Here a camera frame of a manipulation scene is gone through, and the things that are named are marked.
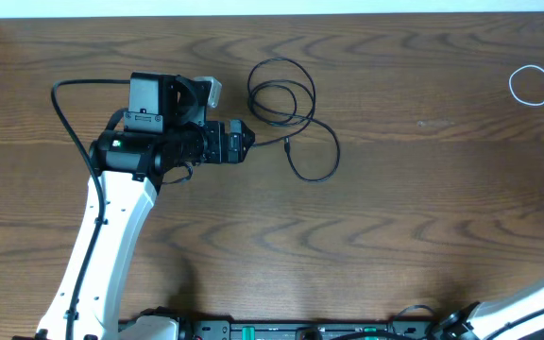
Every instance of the green component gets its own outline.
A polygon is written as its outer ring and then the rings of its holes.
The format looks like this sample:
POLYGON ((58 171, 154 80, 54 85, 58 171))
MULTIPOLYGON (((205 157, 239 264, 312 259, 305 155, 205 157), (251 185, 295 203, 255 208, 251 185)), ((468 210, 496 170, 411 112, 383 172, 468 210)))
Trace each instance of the green component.
POLYGON ((255 340, 255 327, 243 327, 243 340, 255 340))
MULTIPOLYGON (((365 328, 365 332, 376 332, 377 329, 374 327, 367 327, 365 328)), ((365 340, 379 340, 377 336, 366 336, 365 340)))

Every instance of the white cable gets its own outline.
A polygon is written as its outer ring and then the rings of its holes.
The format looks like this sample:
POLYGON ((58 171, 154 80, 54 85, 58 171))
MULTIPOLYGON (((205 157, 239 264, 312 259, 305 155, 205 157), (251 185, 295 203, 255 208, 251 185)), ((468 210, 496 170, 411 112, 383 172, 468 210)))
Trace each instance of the white cable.
POLYGON ((528 106, 542 106, 544 105, 544 99, 542 102, 540 103, 531 103, 531 102, 527 102, 527 101, 524 101, 524 100, 521 100, 518 98, 518 96, 516 95, 516 93, 514 93, 514 88, 512 87, 511 85, 511 81, 513 79, 513 77, 516 75, 517 72, 523 70, 523 69, 527 69, 527 68, 534 68, 534 69, 537 69, 538 71, 542 72, 544 74, 544 70, 542 67, 540 66, 536 66, 536 65, 526 65, 526 66, 522 66, 520 68, 518 68, 516 70, 516 72, 514 72, 513 74, 511 74, 511 76, 509 77, 509 91, 511 91, 511 95, 514 96, 514 98, 516 98, 516 100, 524 105, 528 105, 528 106))

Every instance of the cable connector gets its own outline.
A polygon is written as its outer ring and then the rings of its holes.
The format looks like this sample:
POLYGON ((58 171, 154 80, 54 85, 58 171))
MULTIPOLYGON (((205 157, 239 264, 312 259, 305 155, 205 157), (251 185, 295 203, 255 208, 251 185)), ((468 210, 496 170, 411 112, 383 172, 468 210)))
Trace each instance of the cable connector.
POLYGON ((291 141, 289 141, 288 137, 284 139, 284 152, 286 152, 287 155, 291 152, 291 141))

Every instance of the white backdrop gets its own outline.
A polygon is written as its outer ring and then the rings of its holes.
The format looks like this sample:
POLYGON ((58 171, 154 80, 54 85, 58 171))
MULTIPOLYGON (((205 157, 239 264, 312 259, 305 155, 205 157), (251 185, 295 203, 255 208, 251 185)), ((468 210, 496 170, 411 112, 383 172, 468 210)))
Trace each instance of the white backdrop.
POLYGON ((544 0, 0 0, 0 18, 544 11, 544 0))

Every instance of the wood grain surface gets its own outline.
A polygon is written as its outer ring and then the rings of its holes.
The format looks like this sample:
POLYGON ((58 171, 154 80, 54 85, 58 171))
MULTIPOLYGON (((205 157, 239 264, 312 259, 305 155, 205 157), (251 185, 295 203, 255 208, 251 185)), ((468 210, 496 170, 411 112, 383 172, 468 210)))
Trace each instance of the wood grain surface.
MULTIPOLYGON (((250 116, 246 81, 277 56, 314 78, 316 117, 341 141, 335 177, 299 181, 278 144, 163 188, 122 317, 163 305, 237 319, 386 319, 415 303, 445 313, 503 298, 544 276, 544 107, 507 88, 521 65, 544 67, 544 14, 0 20, 0 339, 35 331, 83 215, 88 172, 52 110, 52 83, 134 70, 214 76, 224 89, 210 119, 244 119, 265 141, 286 130, 250 116)), ((258 79, 280 76, 302 79, 283 66, 258 79)), ((515 86, 544 97, 540 74, 515 86)), ((128 88, 59 96, 88 143, 128 88)), ((329 170, 326 131, 292 145, 304 175, 329 170)))

